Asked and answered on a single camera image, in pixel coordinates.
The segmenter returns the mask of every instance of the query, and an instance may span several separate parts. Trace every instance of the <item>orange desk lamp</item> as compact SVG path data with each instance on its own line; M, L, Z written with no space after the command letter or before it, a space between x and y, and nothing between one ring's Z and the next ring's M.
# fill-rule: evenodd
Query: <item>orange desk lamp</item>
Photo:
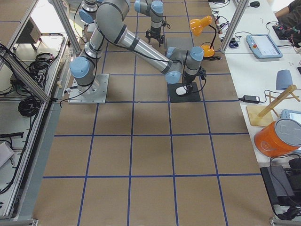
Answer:
M205 57L212 57L215 53L213 48L213 43L216 37L216 28L210 25L211 22L212 22L211 16L206 16L203 19L192 19L189 21L190 29L195 36L199 36L206 26L213 28L215 31L214 38L211 42L211 45L201 45L201 48L204 50Z

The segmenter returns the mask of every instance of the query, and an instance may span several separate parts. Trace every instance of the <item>orange bucket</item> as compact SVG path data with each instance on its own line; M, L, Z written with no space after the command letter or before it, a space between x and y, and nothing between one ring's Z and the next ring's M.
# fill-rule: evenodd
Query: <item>orange bucket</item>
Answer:
M301 125L292 119L279 119L259 131L254 141L266 156L281 156L301 147Z

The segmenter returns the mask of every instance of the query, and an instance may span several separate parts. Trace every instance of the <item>person's arm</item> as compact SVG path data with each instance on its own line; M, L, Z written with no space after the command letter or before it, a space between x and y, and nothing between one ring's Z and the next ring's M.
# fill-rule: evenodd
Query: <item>person's arm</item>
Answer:
M275 16L277 17L277 19L279 19L279 17L281 17L289 12L290 12L290 9L287 6L287 7L284 7L283 9L279 10L277 13L275 13Z

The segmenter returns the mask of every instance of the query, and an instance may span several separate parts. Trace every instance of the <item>wooden stand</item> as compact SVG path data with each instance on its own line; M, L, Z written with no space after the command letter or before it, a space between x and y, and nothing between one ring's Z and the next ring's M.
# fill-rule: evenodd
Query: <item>wooden stand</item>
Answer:
M296 89L297 89L296 85L290 85L278 97L273 97L271 96L271 93L269 93L269 95L267 95L267 97L269 97L268 106L255 106L255 105L247 106L246 110L248 112L250 124L252 126L267 126L274 121L270 111L273 111L277 115L277 117L279 117L279 115L276 113L274 108L281 101L294 98L300 102L299 97L293 93Z

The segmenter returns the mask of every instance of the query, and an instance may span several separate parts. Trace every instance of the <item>bucket lid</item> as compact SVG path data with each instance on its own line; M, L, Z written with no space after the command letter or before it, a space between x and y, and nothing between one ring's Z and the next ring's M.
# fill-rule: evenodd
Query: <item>bucket lid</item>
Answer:
M288 145L301 146L301 125L292 119L279 119L275 123L277 136Z

